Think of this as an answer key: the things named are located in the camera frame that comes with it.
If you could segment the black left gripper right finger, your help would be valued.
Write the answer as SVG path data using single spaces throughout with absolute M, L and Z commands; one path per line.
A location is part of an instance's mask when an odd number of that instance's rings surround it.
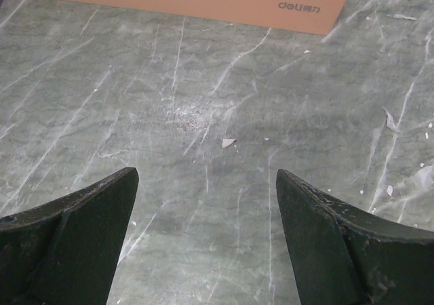
M 289 171 L 276 177 L 302 304 L 432 304 L 433 233 L 341 201 Z

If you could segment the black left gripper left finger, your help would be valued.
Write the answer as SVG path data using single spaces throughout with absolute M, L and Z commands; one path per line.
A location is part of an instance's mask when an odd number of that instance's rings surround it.
M 106 304 L 139 176 L 125 167 L 1 218 L 2 304 Z

